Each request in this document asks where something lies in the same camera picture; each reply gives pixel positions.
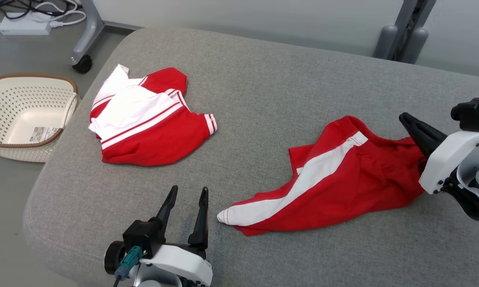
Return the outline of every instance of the black wheel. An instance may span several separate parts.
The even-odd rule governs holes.
[[[125,252],[125,247],[124,247],[124,242],[122,241],[114,241],[112,244],[107,249],[107,252],[105,253],[105,260],[104,260],[104,265],[105,265],[105,271],[113,275],[114,272],[121,266],[121,260],[124,258],[124,252]]]
[[[92,67],[92,59],[89,55],[83,55],[83,57],[79,60],[78,63],[73,65],[75,71],[79,73],[87,73],[90,68]]]

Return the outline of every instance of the white wall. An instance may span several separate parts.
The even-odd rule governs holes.
[[[179,26],[372,56],[403,0],[94,0],[101,18]]]
[[[417,65],[479,76],[479,0],[436,0]]]

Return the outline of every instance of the beige plastic basket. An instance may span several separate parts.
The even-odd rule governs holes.
[[[66,77],[15,73],[0,77],[0,156],[46,162],[80,103]]]

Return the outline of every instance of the white power adapter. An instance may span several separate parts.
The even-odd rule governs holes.
[[[18,17],[23,13],[8,13],[9,17]],[[54,18],[43,13],[36,13],[36,18],[49,20]],[[9,20],[4,17],[0,24],[0,32],[4,35],[48,35],[52,27],[50,22],[36,22],[30,13],[20,19]]]

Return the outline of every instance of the brown basket rim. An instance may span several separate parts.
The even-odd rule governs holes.
[[[71,80],[68,77],[65,76],[58,76],[58,75],[51,75],[48,73],[9,73],[6,75],[0,76],[0,80],[6,79],[6,78],[47,78],[47,79],[56,79],[56,80],[63,80],[68,83],[70,83],[73,87],[73,92],[78,93],[79,89],[77,88],[77,85],[73,80]],[[12,148],[12,149],[18,149],[18,148],[27,148],[27,147],[42,147],[44,145],[48,145],[50,142],[53,142],[56,138],[58,138],[61,133],[63,132],[62,128],[57,129],[55,134],[51,136],[50,138],[47,138],[46,140],[38,143],[20,143],[20,144],[15,144],[15,143],[0,143],[0,147],[4,148]]]

